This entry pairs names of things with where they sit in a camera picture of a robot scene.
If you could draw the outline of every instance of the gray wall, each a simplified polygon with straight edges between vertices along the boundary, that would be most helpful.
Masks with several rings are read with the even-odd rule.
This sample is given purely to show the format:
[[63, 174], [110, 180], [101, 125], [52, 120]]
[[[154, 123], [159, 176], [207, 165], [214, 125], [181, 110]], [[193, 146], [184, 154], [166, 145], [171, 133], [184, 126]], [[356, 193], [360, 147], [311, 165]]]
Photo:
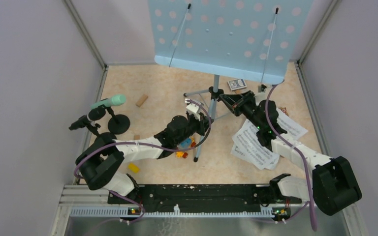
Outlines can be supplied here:
[[343, 0], [304, 68], [332, 153], [351, 162], [378, 235], [378, 0]]
[[[107, 64], [154, 63], [147, 1], [72, 0]], [[292, 59], [299, 59], [331, 1], [314, 0]]]
[[0, 0], [0, 236], [49, 234], [100, 77], [61, 0]]

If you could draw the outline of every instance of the metal rod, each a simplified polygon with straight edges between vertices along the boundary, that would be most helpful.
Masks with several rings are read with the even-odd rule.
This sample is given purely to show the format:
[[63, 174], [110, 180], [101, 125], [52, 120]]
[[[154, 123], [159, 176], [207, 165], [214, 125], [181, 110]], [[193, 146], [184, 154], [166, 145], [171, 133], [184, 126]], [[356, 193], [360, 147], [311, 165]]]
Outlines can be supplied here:
[[105, 61], [103, 60], [98, 48], [96, 47], [91, 35], [89, 34], [88, 29], [86, 28], [85, 24], [83, 23], [82, 19], [80, 18], [79, 13], [77, 12], [74, 4], [71, 0], [63, 0], [64, 5], [66, 6], [67, 10], [69, 11], [71, 17], [75, 25], [77, 26], [80, 34], [82, 35], [83, 39], [85, 40], [87, 46], [89, 47], [90, 51], [98, 61], [99, 65], [102, 68], [105, 68]]
[[209, 106], [208, 105], [206, 105], [206, 101], [205, 101], [205, 99], [203, 98], [203, 96], [202, 96], [202, 94], [199, 94], [199, 96], [201, 96], [201, 98], [202, 98], [202, 101], [203, 101], [203, 104], [205, 104], [205, 106], [209, 109]]
[[231, 114], [231, 112], [227, 112], [227, 113], [225, 113], [224, 115], [215, 118], [214, 120], [217, 121], [218, 119], [221, 119], [222, 117], [226, 117], [226, 116], [229, 115], [229, 114]]
[[220, 76], [214, 75], [214, 92], [218, 92], [218, 86], [220, 84]]
[[299, 58], [298, 60], [298, 64], [301, 66], [306, 58], [308, 57], [311, 49], [313, 48], [313, 46], [315, 45], [316, 43], [316, 40], [319, 38], [319, 36], [321, 35], [322, 33], [322, 30], [325, 28], [328, 20], [331, 18], [331, 16], [333, 15], [332, 13], [334, 12], [334, 10], [337, 8], [337, 6], [339, 5], [339, 3], [341, 2], [341, 0], [331, 0], [331, 3], [330, 5], [328, 6], [327, 10], [325, 11], [324, 13], [324, 16], [322, 17], [321, 21], [319, 22], [318, 26], [316, 27], [314, 33], [312, 34], [312, 37], [311, 39], [309, 40], [309, 42], [307, 43], [301, 57]]
[[276, 8], [275, 19], [273, 21], [273, 29], [272, 29], [272, 33], [270, 34], [269, 48], [267, 49], [266, 60], [264, 61], [263, 73], [261, 74], [260, 83], [263, 83], [264, 72], [266, 71], [267, 60], [269, 59], [270, 46], [272, 45], [272, 40], [273, 40], [273, 32], [275, 31], [276, 19], [278, 18], [278, 10], [279, 10], [279, 8]]
[[195, 92], [185, 92], [184, 96], [191, 96], [191, 95], [201, 94], [201, 93], [207, 93], [207, 92], [209, 92], [208, 89], [200, 90], [200, 91], [195, 91]]
[[299, 82], [301, 83], [302, 91], [305, 97], [306, 104], [308, 106], [309, 114], [311, 115], [312, 124], [314, 125], [316, 138], [318, 139], [319, 147], [321, 148], [321, 153], [331, 156], [330, 147], [327, 143], [325, 137], [325, 132], [322, 128], [321, 120], [318, 115], [318, 110], [312, 99], [312, 93], [308, 85], [307, 78], [303, 72], [302, 66], [298, 63], [295, 64], [296, 73], [298, 74]]
[[[216, 108], [216, 101], [215, 99], [211, 99], [211, 103], [209, 104], [209, 109], [208, 109], [208, 114], [211, 116], [211, 118], [213, 119], [215, 116], [215, 112], [214, 112], [214, 109]], [[204, 136], [201, 136], [199, 141], [201, 142], [203, 140]], [[195, 154], [195, 158], [194, 158], [194, 161], [196, 162], [201, 154], [201, 146], [199, 146], [197, 149], [196, 149], [196, 154]]]
[[177, 48], [177, 46], [179, 45], [180, 34], [182, 33], [183, 26], [185, 25], [185, 22], [186, 22], [186, 15], [188, 14], [189, 9], [190, 9], [190, 3], [189, 3], [189, 5], [188, 5], [188, 8], [186, 9], [185, 16], [183, 17], [183, 22], [182, 22], [182, 24], [181, 24], [181, 26], [180, 26], [180, 29], [179, 29], [179, 34], [178, 34], [178, 36], [177, 36], [175, 49], [173, 49], [173, 54], [172, 54], [172, 58], [170, 59], [169, 67], [170, 67], [170, 65], [172, 64], [172, 60], [173, 60], [173, 57], [175, 56], [176, 48]]

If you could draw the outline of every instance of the microphone stand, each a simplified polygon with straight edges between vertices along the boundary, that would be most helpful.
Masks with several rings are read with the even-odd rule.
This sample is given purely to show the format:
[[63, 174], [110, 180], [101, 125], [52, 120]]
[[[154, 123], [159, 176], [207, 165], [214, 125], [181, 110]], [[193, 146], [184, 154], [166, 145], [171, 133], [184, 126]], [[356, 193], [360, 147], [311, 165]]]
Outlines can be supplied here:
[[108, 121], [108, 130], [113, 134], [123, 134], [130, 126], [129, 118], [126, 115], [115, 115], [114, 111], [110, 107], [105, 107], [106, 111], [111, 115], [111, 119]]

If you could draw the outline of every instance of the speckled floor surface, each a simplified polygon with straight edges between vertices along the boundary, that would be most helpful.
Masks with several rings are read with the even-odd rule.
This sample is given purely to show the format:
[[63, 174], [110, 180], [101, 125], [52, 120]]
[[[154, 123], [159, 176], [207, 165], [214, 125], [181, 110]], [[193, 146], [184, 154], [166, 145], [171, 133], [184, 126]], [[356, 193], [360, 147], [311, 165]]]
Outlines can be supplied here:
[[[212, 86], [214, 76], [195, 71], [169, 68], [161, 65], [124, 65], [110, 66], [102, 99], [115, 94], [124, 94], [127, 102], [114, 107], [116, 114], [124, 114], [131, 120], [129, 130], [117, 135], [119, 140], [132, 140], [135, 134], [141, 139], [148, 138], [162, 131], [176, 115], [185, 115], [184, 92], [207, 89]], [[227, 81], [229, 77], [221, 77], [220, 88], [231, 93]], [[248, 89], [256, 91], [257, 84], [247, 81]], [[138, 108], [135, 103], [141, 95], [149, 98]], [[199, 95], [191, 98], [201, 100]], [[209, 95], [204, 95], [209, 104]], [[280, 84], [272, 95], [278, 107], [286, 107], [289, 116], [308, 129], [300, 141], [320, 151], [315, 130], [311, 121], [307, 104], [300, 86], [298, 75], [293, 63], [288, 64], [285, 81]], [[227, 113], [222, 104], [217, 105], [217, 117]], [[102, 126], [100, 133], [107, 131], [109, 115], [98, 123]], [[240, 129], [245, 118], [234, 115], [225, 116], [213, 124], [211, 134], [202, 146], [202, 153], [197, 163], [193, 162], [194, 151], [189, 152], [187, 159], [177, 158], [174, 154], [161, 160], [140, 160], [134, 162], [140, 168], [137, 174], [128, 170], [127, 164], [120, 167], [123, 173], [130, 173], [140, 184], [148, 183], [268, 183], [272, 178], [290, 173], [304, 177], [301, 169], [284, 158], [280, 158], [275, 170], [259, 170], [230, 154], [233, 141], [231, 136]]]

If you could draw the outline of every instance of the wire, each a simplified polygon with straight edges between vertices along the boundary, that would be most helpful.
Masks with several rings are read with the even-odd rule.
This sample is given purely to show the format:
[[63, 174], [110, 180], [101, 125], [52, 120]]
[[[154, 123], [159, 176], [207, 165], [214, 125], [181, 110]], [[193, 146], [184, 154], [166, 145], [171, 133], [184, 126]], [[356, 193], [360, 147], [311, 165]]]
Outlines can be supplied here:
[[[293, 218], [295, 218], [301, 211], [305, 209], [305, 207], [309, 204], [309, 202], [306, 202], [299, 210], [297, 210], [293, 215], [289, 217], [289, 219], [285, 220], [285, 222], [291, 221]], [[277, 224], [277, 221], [270, 221], [270, 220], [260, 220], [260, 219], [252, 219], [254, 221], [260, 222], [260, 223], [267, 223], [267, 224]]]
[[257, 198], [258, 199], [258, 203], [260, 204], [260, 206], [262, 207], [268, 207], [270, 205], [270, 203], [267, 203], [266, 205], [263, 205], [263, 203], [261, 202], [260, 198]]
[[[211, 132], [212, 120], [211, 120], [211, 117], [208, 114], [208, 111], [204, 107], [202, 107], [202, 105], [198, 104], [197, 102], [194, 102], [191, 99], [188, 99], [187, 101], [189, 101], [189, 103], [193, 103], [193, 104], [197, 105], [200, 109], [202, 109], [205, 112], [206, 117], [208, 118], [208, 122], [209, 122], [208, 131], [206, 132], [205, 137], [197, 145], [195, 145], [193, 147], [190, 147], [190, 148], [187, 148], [187, 149], [177, 150], [177, 149], [169, 149], [169, 148], [166, 148], [166, 147], [157, 146], [157, 145], [154, 145], [154, 144], [148, 144], [148, 143], [138, 143], [138, 144], [142, 145], [142, 146], [149, 146], [149, 147], [159, 148], [161, 150], [172, 151], [172, 152], [189, 151], [189, 150], [193, 150], [193, 149], [197, 148], [198, 146], [200, 146], [206, 140], [206, 138], [208, 137], [209, 133]], [[82, 178], [80, 175], [77, 174], [77, 172], [79, 171], [79, 168], [83, 165], [83, 163], [85, 163], [91, 157], [93, 157], [97, 153], [100, 153], [101, 151], [103, 151], [103, 150], [105, 150], [107, 148], [110, 148], [110, 147], [113, 147], [113, 146], [116, 146], [116, 145], [136, 145], [136, 144], [137, 144], [137, 142], [117, 142], [117, 143], [112, 143], [112, 144], [108, 144], [108, 145], [102, 146], [102, 147], [96, 149], [95, 151], [93, 151], [91, 154], [89, 154], [85, 158], [83, 158], [79, 162], [79, 164], [77, 164], [76, 168], [74, 168], [74, 173], [73, 174], [74, 174], [74, 176], [76, 178]]]
[[275, 20], [273, 21], [273, 29], [272, 29], [272, 33], [270, 34], [269, 47], [267, 48], [266, 60], [264, 61], [264, 65], [263, 65], [263, 73], [261, 74], [260, 84], [263, 83], [264, 72], [266, 71], [267, 60], [269, 59], [270, 45], [272, 45], [273, 32], [275, 31], [275, 28], [276, 28], [276, 19], [278, 18], [278, 10], [279, 10], [279, 8], [276, 8]]
[[112, 193], [113, 195], [119, 197], [119, 198], [122, 198], [122, 199], [124, 199], [124, 200], [126, 200], [126, 201], [128, 201], [128, 202], [130, 202], [130, 203], [132, 203], [132, 204], [137, 205], [138, 207], [140, 207], [140, 209], [141, 209], [141, 213], [142, 213], [142, 214], [140, 214], [140, 216], [139, 216], [138, 218], [136, 218], [136, 219], [134, 219], [134, 220], [131, 220], [131, 221], [123, 220], [123, 219], [120, 219], [120, 218], [113, 218], [113, 219], [107, 219], [107, 220], [104, 220], [104, 221], [100, 222], [99, 224], [93, 226], [93, 227], [92, 227], [89, 231], [87, 231], [83, 236], [90, 235], [93, 231], [95, 231], [95, 230], [96, 230], [97, 228], [99, 228], [101, 225], [106, 224], [106, 223], [111, 222], [111, 221], [120, 221], [120, 222], [122, 222], [122, 223], [127, 223], [127, 224], [135, 223], [135, 222], [137, 222], [137, 221], [140, 221], [140, 220], [142, 219], [143, 215], [146, 213], [146, 210], [144, 209], [143, 205], [141, 205], [141, 203], [137, 203], [137, 202], [135, 202], [134, 200], [131, 200], [131, 199], [127, 198], [127, 197], [124, 197], [124, 196], [122, 196], [121, 194], [119, 194], [119, 193], [117, 193], [117, 192], [115, 192], [115, 191], [109, 190], [109, 192]]
[[176, 45], [175, 45], [175, 49], [173, 50], [172, 58], [170, 58], [169, 67], [172, 64], [172, 60], [173, 60], [173, 57], [175, 56], [176, 48], [179, 45], [180, 34], [182, 33], [183, 26], [185, 25], [186, 16], [189, 13], [190, 6], [191, 6], [191, 4], [189, 3], [188, 8], [186, 9], [185, 16], [184, 16], [183, 21], [182, 21], [182, 25], [180, 26], [179, 35], [177, 36]]
[[[286, 140], [284, 137], [282, 137], [276, 129], [273, 127], [272, 122], [270, 121], [269, 118], [269, 113], [268, 113], [268, 105], [269, 105], [269, 99], [270, 96], [272, 95], [273, 91], [275, 90], [277, 85], [273, 85], [272, 89], [270, 90], [269, 94], [267, 95], [266, 103], [264, 105], [264, 112], [266, 114], [266, 119], [267, 123], [269, 123], [270, 128], [272, 129], [273, 133], [276, 134], [278, 138], [280, 138], [283, 142], [285, 142], [289, 147], [292, 147], [293, 144], [291, 144], [288, 140]], [[310, 199], [310, 220], [311, 220], [311, 226], [314, 231], [317, 230], [318, 228], [318, 222], [316, 221], [316, 212], [315, 212], [315, 203], [314, 203], [314, 198], [312, 195], [312, 187], [311, 187], [311, 178], [309, 176], [309, 171], [308, 171], [308, 163], [306, 161], [306, 158], [304, 154], [299, 150], [297, 147], [293, 148], [302, 158], [302, 161], [304, 163], [304, 169], [305, 169], [305, 177], [306, 177], [306, 182], [307, 182], [307, 187], [308, 187], [308, 194], [309, 194], [309, 199]]]
[[[206, 138], [208, 137], [209, 133], [211, 132], [212, 120], [211, 120], [211, 117], [208, 114], [208, 111], [204, 107], [202, 107], [202, 105], [198, 104], [197, 102], [194, 102], [191, 99], [188, 99], [188, 101], [189, 101], [189, 103], [193, 103], [193, 104], [199, 106], [199, 108], [202, 109], [205, 112], [205, 114], [206, 114], [206, 116], [208, 118], [208, 122], [209, 122], [208, 131], [206, 132], [205, 137], [203, 138], [203, 140], [201, 142], [199, 142], [197, 145], [195, 145], [195, 146], [193, 146], [191, 148], [182, 149], [182, 150], [169, 149], [169, 148], [157, 146], [157, 145], [154, 145], [154, 144], [148, 144], [148, 143], [139, 143], [139, 145], [149, 146], [149, 147], [154, 147], [154, 148], [159, 148], [159, 149], [162, 149], [162, 150], [173, 151], [173, 152], [176, 152], [176, 151], [189, 151], [189, 150], [195, 149], [198, 146], [200, 146], [206, 140]], [[79, 164], [77, 164], [76, 168], [74, 169], [74, 173], [73, 173], [74, 176], [76, 176], [77, 178], [81, 178], [81, 176], [79, 176], [77, 174], [77, 172], [79, 171], [79, 168], [83, 165], [83, 163], [85, 163], [87, 160], [89, 160], [91, 157], [93, 157], [97, 153], [101, 152], [102, 150], [110, 148], [110, 147], [113, 147], [113, 146], [116, 146], [116, 145], [134, 145], [134, 144], [136, 144], [136, 142], [118, 142], [118, 143], [108, 144], [108, 145], [105, 145], [103, 147], [98, 148], [97, 150], [95, 150], [94, 152], [92, 152], [91, 154], [89, 154], [88, 156], [86, 156], [85, 158], [83, 158], [83, 160], [80, 161]], [[134, 201], [132, 199], [129, 199], [129, 198], [125, 197], [125, 196], [122, 196], [121, 194], [119, 194], [119, 193], [117, 193], [115, 191], [109, 190], [109, 192], [111, 194], [113, 194], [113, 195], [115, 195], [115, 196], [117, 196], [119, 198], [122, 198], [122, 199], [124, 199], [124, 200], [126, 200], [126, 201], [128, 201], [128, 202], [130, 202], [132, 204], [135, 204], [135, 205], [137, 205], [137, 206], [139, 206], [141, 208], [142, 214], [138, 218], [136, 218], [135, 220], [129, 221], [130, 224], [131, 223], [135, 223], [135, 222], [137, 222], [137, 221], [139, 221], [139, 220], [142, 219], [142, 217], [146, 213], [146, 210], [144, 209], [144, 207], [143, 207], [142, 204], [139, 204], [139, 203], [137, 203], [136, 201]], [[91, 232], [93, 232], [94, 230], [96, 230], [97, 228], [99, 228], [101, 225], [103, 225], [105, 223], [108, 223], [108, 222], [111, 222], [111, 221], [120, 221], [120, 222], [123, 222], [122, 219], [117, 219], [117, 218], [104, 220], [104, 221], [100, 222], [99, 224], [97, 224], [96, 226], [94, 226], [93, 228], [91, 228], [88, 232], [86, 232], [84, 234], [84, 236], [89, 235]]]

